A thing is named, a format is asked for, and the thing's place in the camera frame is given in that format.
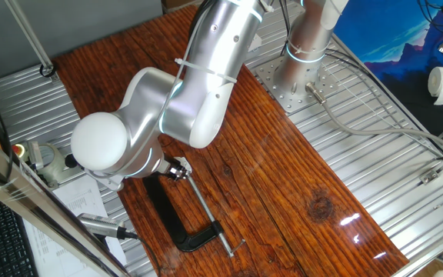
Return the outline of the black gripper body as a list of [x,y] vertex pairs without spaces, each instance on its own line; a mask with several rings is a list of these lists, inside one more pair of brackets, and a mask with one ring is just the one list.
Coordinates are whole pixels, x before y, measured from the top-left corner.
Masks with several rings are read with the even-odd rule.
[[156,172],[168,177],[175,177],[176,173],[176,160],[168,155],[164,155],[160,159],[159,166]]

